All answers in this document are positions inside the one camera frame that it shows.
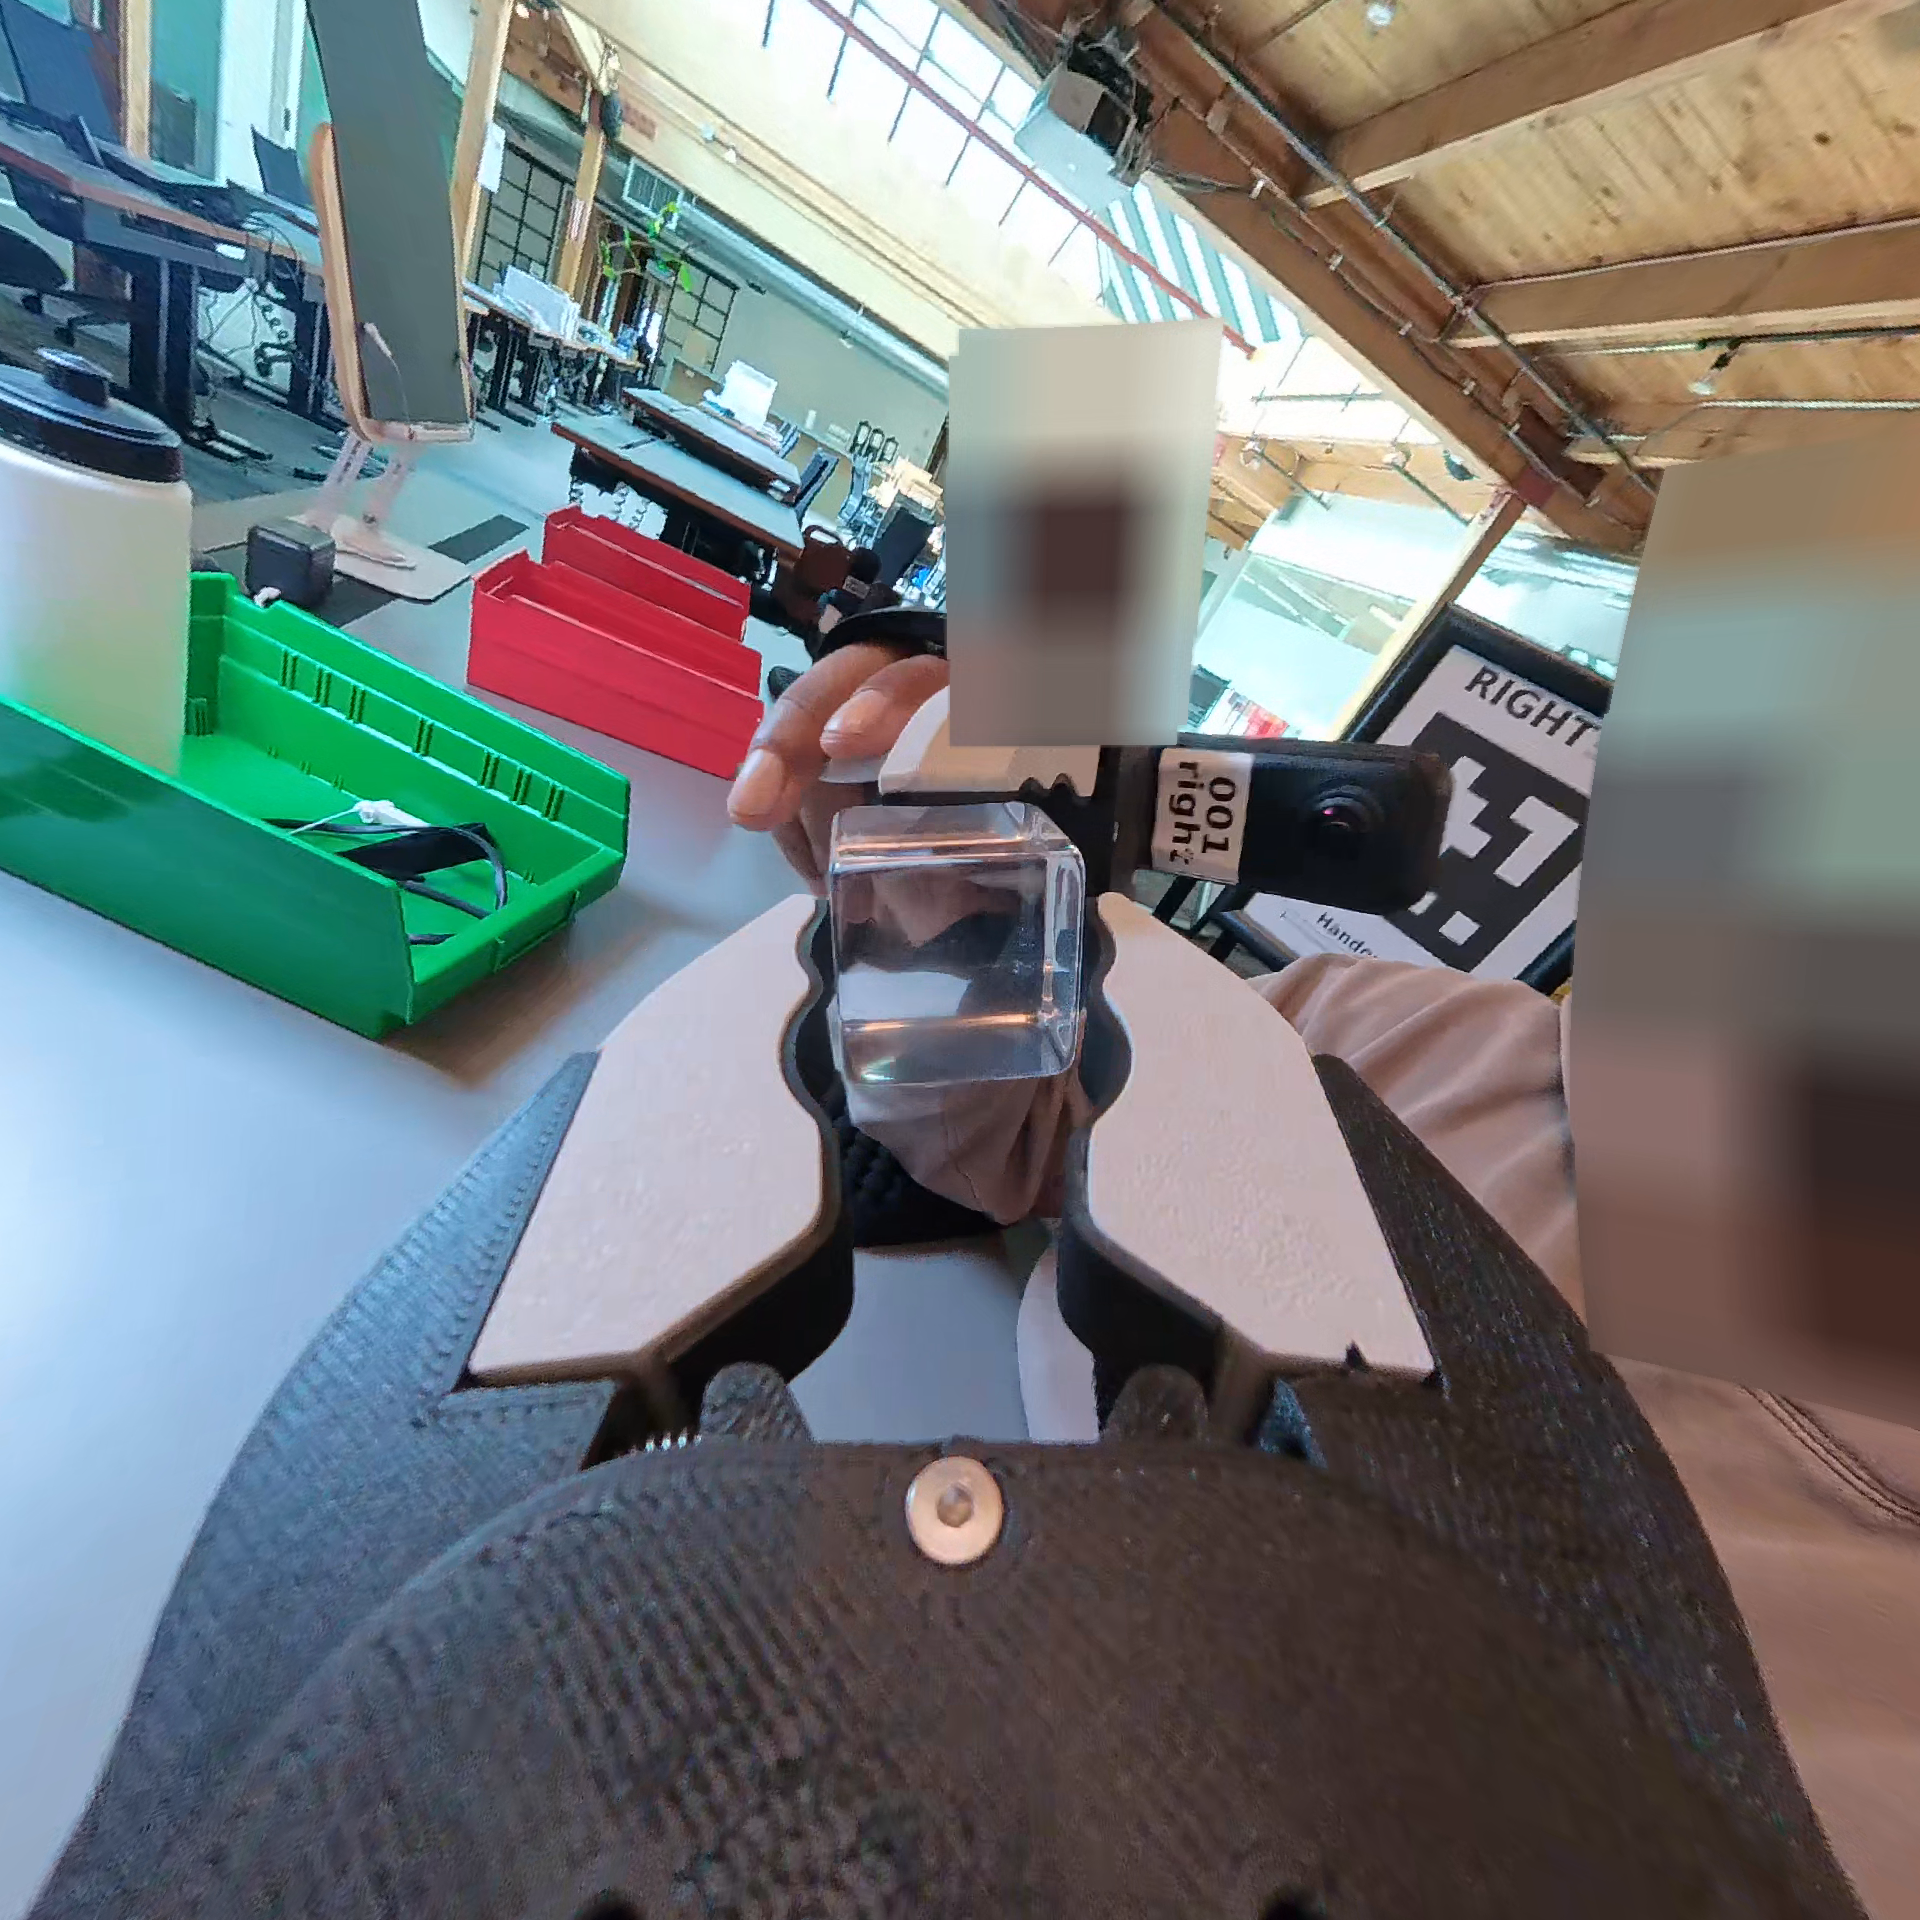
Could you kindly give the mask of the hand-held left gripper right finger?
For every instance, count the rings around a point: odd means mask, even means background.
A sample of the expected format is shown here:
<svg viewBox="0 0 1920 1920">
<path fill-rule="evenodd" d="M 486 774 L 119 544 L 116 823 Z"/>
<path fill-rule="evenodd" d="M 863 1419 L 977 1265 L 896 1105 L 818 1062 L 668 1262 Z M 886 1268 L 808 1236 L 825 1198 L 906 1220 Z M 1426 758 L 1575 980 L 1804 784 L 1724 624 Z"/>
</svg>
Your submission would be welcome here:
<svg viewBox="0 0 1920 1920">
<path fill-rule="evenodd" d="M 1433 1367 L 1328 1093 L 1254 982 L 1124 896 L 1095 901 L 1121 1081 L 1088 1094 L 1066 1220 L 1251 1358 Z"/>
</svg>

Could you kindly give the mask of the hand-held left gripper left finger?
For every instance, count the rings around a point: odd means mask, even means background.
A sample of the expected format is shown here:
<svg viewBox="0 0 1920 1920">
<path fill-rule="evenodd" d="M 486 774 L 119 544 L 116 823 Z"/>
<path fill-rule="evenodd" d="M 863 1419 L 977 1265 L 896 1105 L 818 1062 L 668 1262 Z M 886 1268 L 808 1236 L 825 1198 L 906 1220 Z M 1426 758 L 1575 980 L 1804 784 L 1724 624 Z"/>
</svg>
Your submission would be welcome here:
<svg viewBox="0 0 1920 1920">
<path fill-rule="evenodd" d="M 668 1388 L 827 1247 L 830 1139 L 798 1054 L 820 910 L 771 904 L 610 1033 L 472 1347 L 474 1381 Z"/>
</svg>

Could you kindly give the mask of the clear acrylic cube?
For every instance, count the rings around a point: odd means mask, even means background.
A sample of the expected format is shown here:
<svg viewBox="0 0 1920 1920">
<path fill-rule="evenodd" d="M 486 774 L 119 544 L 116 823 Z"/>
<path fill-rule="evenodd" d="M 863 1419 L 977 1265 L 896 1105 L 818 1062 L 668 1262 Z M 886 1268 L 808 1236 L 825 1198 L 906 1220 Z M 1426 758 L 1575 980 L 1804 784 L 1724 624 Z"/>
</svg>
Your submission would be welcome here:
<svg viewBox="0 0 1920 1920">
<path fill-rule="evenodd" d="M 833 1045 L 852 1087 L 1049 1081 L 1083 1036 L 1086 864 L 1033 803 L 833 823 Z"/>
</svg>

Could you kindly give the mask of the person's right hand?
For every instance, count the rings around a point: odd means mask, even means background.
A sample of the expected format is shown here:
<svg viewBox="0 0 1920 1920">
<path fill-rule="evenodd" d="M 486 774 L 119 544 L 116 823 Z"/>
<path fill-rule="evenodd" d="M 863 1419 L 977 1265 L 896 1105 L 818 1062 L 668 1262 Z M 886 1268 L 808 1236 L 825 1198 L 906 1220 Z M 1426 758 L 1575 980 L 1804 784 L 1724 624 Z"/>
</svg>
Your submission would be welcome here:
<svg viewBox="0 0 1920 1920">
<path fill-rule="evenodd" d="M 816 824 L 849 803 L 827 771 L 883 760 L 922 707 L 950 685 L 950 663 L 896 644 L 839 647 L 801 675 L 762 720 L 728 795 L 748 831 Z"/>
</svg>

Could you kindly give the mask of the long red plastic bin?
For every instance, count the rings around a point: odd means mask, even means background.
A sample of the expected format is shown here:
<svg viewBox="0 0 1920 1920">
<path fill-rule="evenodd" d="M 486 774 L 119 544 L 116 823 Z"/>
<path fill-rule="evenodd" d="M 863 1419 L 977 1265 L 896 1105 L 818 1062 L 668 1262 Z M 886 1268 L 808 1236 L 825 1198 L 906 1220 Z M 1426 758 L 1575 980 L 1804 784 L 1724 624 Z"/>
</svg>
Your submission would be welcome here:
<svg viewBox="0 0 1920 1920">
<path fill-rule="evenodd" d="M 745 640 L 752 591 L 722 569 L 614 516 L 563 507 L 544 518 L 542 560 L 691 619 L 728 640 Z"/>
<path fill-rule="evenodd" d="M 527 552 L 472 582 L 467 680 L 722 779 L 762 725 L 762 661 L 743 640 Z"/>
</svg>

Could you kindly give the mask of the green plastic bin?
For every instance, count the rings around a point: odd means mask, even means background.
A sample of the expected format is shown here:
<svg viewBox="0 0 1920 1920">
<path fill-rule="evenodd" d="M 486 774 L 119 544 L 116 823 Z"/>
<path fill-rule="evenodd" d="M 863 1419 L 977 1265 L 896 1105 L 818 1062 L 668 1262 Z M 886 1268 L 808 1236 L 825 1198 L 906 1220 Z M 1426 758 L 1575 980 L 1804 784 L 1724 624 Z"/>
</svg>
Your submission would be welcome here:
<svg viewBox="0 0 1920 1920">
<path fill-rule="evenodd" d="M 371 1039 L 561 934 L 631 781 L 223 573 L 193 580 L 179 774 L 4 702 L 4 870 Z"/>
</svg>

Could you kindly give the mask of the black table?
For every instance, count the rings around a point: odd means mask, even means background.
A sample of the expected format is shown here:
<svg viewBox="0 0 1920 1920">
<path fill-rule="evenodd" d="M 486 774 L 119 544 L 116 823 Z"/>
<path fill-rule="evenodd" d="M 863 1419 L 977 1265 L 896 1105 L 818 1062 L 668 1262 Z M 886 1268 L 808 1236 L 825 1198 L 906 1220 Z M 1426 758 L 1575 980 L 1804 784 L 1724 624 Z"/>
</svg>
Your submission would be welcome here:
<svg viewBox="0 0 1920 1920">
<path fill-rule="evenodd" d="M 561 416 L 550 429 L 569 445 L 571 503 L 584 489 L 628 492 L 664 511 L 668 545 L 750 585 L 771 580 L 777 563 L 801 560 L 809 504 L 838 464 L 833 447 L 818 447 L 795 481 L 763 486 L 609 416 Z"/>
</svg>

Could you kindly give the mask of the small black charger block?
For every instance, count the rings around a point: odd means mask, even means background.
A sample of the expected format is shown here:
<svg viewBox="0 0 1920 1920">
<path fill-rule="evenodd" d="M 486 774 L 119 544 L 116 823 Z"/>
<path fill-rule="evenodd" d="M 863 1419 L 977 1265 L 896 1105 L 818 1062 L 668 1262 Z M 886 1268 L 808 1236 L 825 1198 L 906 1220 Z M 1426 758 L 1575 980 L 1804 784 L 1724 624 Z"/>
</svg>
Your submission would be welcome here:
<svg viewBox="0 0 1920 1920">
<path fill-rule="evenodd" d="M 246 589 L 263 608 L 326 611 L 336 569 L 336 541 L 305 518 L 263 518 L 247 528 Z"/>
</svg>

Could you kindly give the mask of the white jar with black lid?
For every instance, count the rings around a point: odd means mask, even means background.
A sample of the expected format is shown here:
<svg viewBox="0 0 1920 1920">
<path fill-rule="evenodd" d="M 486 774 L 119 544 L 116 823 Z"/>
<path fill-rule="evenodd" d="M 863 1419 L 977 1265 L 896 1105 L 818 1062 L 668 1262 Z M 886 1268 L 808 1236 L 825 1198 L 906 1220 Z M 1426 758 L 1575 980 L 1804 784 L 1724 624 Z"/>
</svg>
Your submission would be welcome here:
<svg viewBox="0 0 1920 1920">
<path fill-rule="evenodd" d="M 3 692 L 174 776 L 191 635 L 186 447 L 71 350 L 3 368 Z"/>
</svg>

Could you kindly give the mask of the grey panel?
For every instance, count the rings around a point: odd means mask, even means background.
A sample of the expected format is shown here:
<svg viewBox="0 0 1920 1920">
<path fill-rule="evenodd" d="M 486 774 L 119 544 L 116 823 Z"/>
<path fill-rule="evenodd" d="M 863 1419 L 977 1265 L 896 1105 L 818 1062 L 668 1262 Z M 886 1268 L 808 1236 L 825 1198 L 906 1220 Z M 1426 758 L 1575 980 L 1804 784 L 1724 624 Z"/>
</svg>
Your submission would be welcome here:
<svg viewBox="0 0 1920 1920">
<path fill-rule="evenodd" d="M 379 437 L 472 435 L 449 88 L 414 1 L 318 1 L 330 119 L 310 149 L 336 390 Z"/>
</svg>

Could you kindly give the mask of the dark standing desk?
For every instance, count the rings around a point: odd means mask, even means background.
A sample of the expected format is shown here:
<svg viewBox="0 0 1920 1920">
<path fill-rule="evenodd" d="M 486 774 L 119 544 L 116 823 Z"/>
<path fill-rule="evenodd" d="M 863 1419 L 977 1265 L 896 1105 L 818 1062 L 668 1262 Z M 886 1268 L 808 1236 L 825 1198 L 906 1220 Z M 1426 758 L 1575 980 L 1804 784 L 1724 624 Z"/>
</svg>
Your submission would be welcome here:
<svg viewBox="0 0 1920 1920">
<path fill-rule="evenodd" d="M 186 440 L 211 447 L 219 438 L 196 398 L 202 294 L 252 283 L 292 299 L 290 409 L 316 424 L 339 422 L 328 407 L 330 317 L 316 232 L 257 214 L 218 223 L 41 131 L 4 127 L 3 160 L 14 185 L 31 185 L 31 214 L 54 212 L 56 235 L 128 272 L 127 396 L 136 407 Z"/>
</svg>

